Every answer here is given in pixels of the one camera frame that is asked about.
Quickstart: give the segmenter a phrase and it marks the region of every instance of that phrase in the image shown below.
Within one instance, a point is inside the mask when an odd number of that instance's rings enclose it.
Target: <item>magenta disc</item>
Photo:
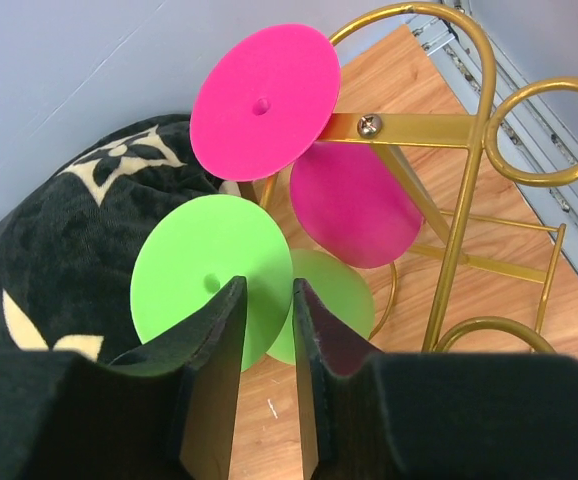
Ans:
[[[293,166],[291,202],[320,246],[348,265],[374,268],[402,255],[423,217],[371,147],[315,143]]]
[[[340,84],[336,51],[318,30],[261,30],[227,53],[202,85],[191,114],[194,154],[225,180],[268,177],[322,133]]]

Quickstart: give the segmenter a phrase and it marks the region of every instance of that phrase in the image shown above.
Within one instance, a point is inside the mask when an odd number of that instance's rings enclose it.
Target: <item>bolt head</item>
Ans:
[[[382,119],[376,113],[363,115],[358,121],[358,133],[362,138],[372,138],[382,130]]]

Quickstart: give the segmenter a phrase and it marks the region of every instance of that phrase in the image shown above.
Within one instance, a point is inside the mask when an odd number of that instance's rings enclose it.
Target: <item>white wall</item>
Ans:
[[[331,34],[385,0],[0,0],[0,219],[62,163],[142,118],[189,111],[203,79],[260,28]],[[343,42],[345,63],[399,25]]]
[[[471,0],[473,16],[529,82],[578,76],[578,0]],[[578,139],[578,95],[544,99]]]

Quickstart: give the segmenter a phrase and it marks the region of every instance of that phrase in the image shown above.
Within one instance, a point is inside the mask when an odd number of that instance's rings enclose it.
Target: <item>floor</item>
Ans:
[[[337,111],[462,113],[462,107],[425,52],[401,27],[343,69]],[[466,153],[406,148],[411,164],[441,208],[453,209]],[[293,248],[317,248],[298,225],[283,172],[270,207]],[[536,222],[513,183],[484,159],[472,213]],[[433,243],[427,227],[420,240]],[[552,243],[544,232],[470,222],[465,250],[546,268]],[[398,260],[398,303],[374,343],[388,352],[419,351],[440,262],[405,254]],[[541,285],[458,267],[443,331],[478,315],[500,315],[533,325]],[[361,271],[374,292],[380,318],[389,292],[389,269]],[[543,334],[563,354],[578,357],[578,277],[564,258],[558,264]],[[455,350],[526,351],[509,335],[477,332]],[[301,479],[298,403],[294,367],[266,357],[242,375],[230,478]]]

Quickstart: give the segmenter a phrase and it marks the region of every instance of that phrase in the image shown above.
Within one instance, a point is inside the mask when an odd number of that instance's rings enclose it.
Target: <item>gold metal rack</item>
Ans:
[[[461,28],[473,41],[482,63],[482,88],[475,115],[435,114],[387,114],[387,113],[334,113],[321,134],[320,141],[369,144],[387,166],[391,174],[408,193],[429,226],[442,241],[444,248],[415,244],[412,253],[442,260],[440,275],[434,294],[431,313],[422,345],[423,352],[447,351],[462,336],[477,330],[499,330],[526,342],[533,350],[553,352],[551,345],[540,335],[556,270],[562,249],[565,225],[549,227],[524,222],[471,215],[478,170],[483,151],[486,151],[493,167],[513,182],[535,187],[556,187],[578,180],[578,164],[553,173],[523,172],[511,166],[500,154],[497,132],[505,116],[527,98],[548,91],[569,90],[578,93],[578,77],[560,77],[543,80],[510,95],[492,115],[496,89],[496,60],[493,49],[482,28],[465,14],[445,5],[423,2],[407,2],[390,5],[369,12],[348,23],[330,37],[337,45],[352,33],[378,20],[402,14],[432,15]],[[458,193],[456,210],[440,210],[429,192],[409,165],[400,146],[435,148],[461,148],[467,150],[467,160]],[[277,181],[277,175],[269,177],[262,193],[261,206],[266,208]],[[451,216],[451,224],[445,217]],[[462,245],[469,220],[493,222],[520,228],[541,230],[555,234],[554,248],[546,271],[468,255]],[[515,320],[502,317],[475,317],[464,320],[440,337],[449,303],[451,288],[459,264],[493,273],[515,277],[543,285],[534,328]],[[375,334],[388,317],[395,302],[396,271],[391,265],[392,292],[383,318],[374,329]]]

